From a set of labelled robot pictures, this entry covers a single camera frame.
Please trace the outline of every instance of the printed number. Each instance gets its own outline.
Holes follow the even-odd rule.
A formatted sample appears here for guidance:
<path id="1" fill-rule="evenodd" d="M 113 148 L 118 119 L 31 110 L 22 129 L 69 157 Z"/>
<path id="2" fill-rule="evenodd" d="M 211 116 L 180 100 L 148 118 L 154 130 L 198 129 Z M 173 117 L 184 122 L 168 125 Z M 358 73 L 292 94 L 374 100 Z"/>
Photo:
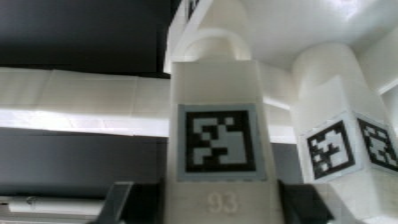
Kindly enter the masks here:
<path id="1" fill-rule="evenodd" d="M 232 192 L 212 192 L 207 195 L 207 210 L 211 213 L 236 213 L 237 211 L 237 199 Z"/>

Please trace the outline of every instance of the white cylinder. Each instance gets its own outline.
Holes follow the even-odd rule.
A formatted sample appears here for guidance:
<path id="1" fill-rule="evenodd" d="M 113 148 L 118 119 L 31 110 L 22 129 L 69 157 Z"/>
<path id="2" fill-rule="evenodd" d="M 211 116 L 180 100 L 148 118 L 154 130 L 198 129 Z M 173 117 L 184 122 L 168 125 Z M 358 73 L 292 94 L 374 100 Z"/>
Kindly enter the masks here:
<path id="1" fill-rule="evenodd" d="M 335 75 L 365 85 L 351 49 L 342 44 L 326 43 L 303 51 L 292 64 L 298 97 Z"/>
<path id="2" fill-rule="evenodd" d="M 12 197 L 10 212 L 47 213 L 97 216 L 102 208 L 101 200 L 61 199 L 42 197 Z"/>

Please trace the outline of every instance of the white pillar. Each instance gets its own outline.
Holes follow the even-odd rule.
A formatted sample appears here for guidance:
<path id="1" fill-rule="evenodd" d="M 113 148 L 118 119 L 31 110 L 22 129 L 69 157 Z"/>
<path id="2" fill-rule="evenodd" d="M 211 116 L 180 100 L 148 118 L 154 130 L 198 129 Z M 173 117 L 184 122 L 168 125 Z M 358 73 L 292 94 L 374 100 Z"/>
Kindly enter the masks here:
<path id="1" fill-rule="evenodd" d="M 298 56 L 292 75 L 303 181 L 330 184 L 358 220 L 398 220 L 395 137 L 349 48 L 340 44 L 312 47 Z"/>
<path id="2" fill-rule="evenodd" d="M 253 61 L 172 65 L 164 223 L 282 223 Z"/>

